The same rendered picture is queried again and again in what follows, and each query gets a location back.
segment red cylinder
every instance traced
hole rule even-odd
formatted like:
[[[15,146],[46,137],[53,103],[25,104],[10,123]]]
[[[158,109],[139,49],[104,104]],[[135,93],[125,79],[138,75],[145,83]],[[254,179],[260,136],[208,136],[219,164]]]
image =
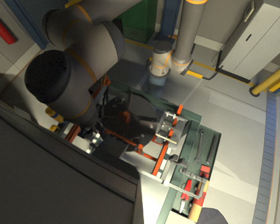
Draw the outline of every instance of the red cylinder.
[[[16,42],[15,38],[6,30],[2,23],[0,23],[0,37],[9,45]]]

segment gray floor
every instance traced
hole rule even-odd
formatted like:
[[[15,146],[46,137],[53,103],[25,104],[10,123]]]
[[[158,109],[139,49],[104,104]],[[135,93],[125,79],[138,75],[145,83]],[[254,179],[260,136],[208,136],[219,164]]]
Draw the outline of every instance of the gray floor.
[[[53,48],[52,45],[48,45],[47,50]],[[212,66],[210,59],[213,53],[212,50],[197,45],[194,59]],[[112,80],[145,92],[148,77],[146,62],[151,56],[152,50],[127,43],[124,58],[108,71],[108,76]],[[34,121],[49,128],[56,122],[45,114],[46,106],[26,90],[24,74],[20,74],[0,100],[27,111]],[[172,72],[164,87],[162,98],[176,105],[182,104],[185,109],[202,115],[202,125],[222,133],[204,207],[218,209],[230,224],[251,223],[263,155],[266,93],[261,92],[259,98],[254,98],[249,94],[249,85],[221,74],[207,81]],[[276,149],[275,157],[278,158],[279,142]],[[145,224],[154,224],[160,210],[154,210],[153,206],[163,203],[167,191],[165,187],[153,187],[156,185],[151,183],[152,180],[142,175],[141,177]],[[278,180],[279,160],[276,159],[269,224],[274,223]],[[150,196],[155,194],[160,194],[157,202],[150,199]],[[192,222],[170,212],[166,223]]]

